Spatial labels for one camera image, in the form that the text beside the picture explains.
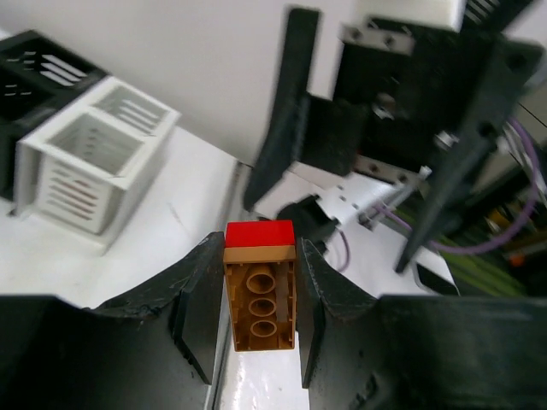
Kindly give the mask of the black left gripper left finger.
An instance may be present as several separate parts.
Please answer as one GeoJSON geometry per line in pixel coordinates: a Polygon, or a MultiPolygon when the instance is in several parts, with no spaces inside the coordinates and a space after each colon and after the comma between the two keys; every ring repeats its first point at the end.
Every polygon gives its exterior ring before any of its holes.
{"type": "Polygon", "coordinates": [[[96,308],[1,299],[4,409],[203,409],[215,373],[221,232],[96,308]]]}

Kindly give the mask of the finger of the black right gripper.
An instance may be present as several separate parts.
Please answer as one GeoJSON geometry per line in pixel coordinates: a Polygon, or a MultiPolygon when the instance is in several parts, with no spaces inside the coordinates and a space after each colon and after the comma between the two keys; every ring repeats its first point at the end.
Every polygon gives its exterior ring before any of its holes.
{"type": "Polygon", "coordinates": [[[290,7],[268,132],[250,173],[243,206],[251,210],[297,160],[309,111],[307,93],[321,12],[290,7]]]}

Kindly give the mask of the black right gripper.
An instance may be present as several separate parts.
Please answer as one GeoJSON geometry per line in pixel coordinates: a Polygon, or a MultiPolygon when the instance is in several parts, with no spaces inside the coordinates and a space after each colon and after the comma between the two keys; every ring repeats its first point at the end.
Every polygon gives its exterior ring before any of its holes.
{"type": "Polygon", "coordinates": [[[397,263],[460,225],[497,137],[543,59],[539,44],[479,29],[385,21],[347,26],[333,96],[311,97],[297,161],[392,184],[429,168],[430,188],[397,263]]]}

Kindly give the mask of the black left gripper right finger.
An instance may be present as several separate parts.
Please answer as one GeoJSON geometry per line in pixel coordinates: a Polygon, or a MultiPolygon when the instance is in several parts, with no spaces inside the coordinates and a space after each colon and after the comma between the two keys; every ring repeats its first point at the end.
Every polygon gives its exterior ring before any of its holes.
{"type": "Polygon", "coordinates": [[[541,298],[382,296],[297,243],[302,385],[313,409],[543,409],[541,298]]]}

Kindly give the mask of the red long lego brick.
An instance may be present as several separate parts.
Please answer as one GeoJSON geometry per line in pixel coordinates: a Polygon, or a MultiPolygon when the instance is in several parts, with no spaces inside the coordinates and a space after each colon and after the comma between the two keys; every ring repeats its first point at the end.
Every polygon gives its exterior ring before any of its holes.
{"type": "Polygon", "coordinates": [[[287,246],[295,243],[290,220],[233,221],[226,226],[227,248],[287,246]]]}

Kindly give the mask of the tan long lego brick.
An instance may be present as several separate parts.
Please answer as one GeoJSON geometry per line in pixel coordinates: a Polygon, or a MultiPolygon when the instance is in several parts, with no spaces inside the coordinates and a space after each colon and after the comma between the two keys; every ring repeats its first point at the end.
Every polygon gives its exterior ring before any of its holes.
{"type": "Polygon", "coordinates": [[[237,352],[295,347],[296,258],[293,245],[224,250],[227,300],[237,352]]]}

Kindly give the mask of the white slotted container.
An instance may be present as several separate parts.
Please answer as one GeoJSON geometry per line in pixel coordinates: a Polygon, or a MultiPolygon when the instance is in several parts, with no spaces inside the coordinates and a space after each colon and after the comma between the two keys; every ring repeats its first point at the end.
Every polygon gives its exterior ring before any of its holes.
{"type": "Polygon", "coordinates": [[[180,113],[109,76],[16,147],[15,214],[105,253],[161,171],[180,113]]]}

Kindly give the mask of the black slotted container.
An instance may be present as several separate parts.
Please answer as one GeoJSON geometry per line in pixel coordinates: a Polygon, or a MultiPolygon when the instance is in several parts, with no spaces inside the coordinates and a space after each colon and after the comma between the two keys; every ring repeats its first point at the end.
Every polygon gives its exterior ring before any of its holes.
{"type": "Polygon", "coordinates": [[[11,201],[16,145],[109,73],[28,30],[1,41],[1,198],[11,201]]]}

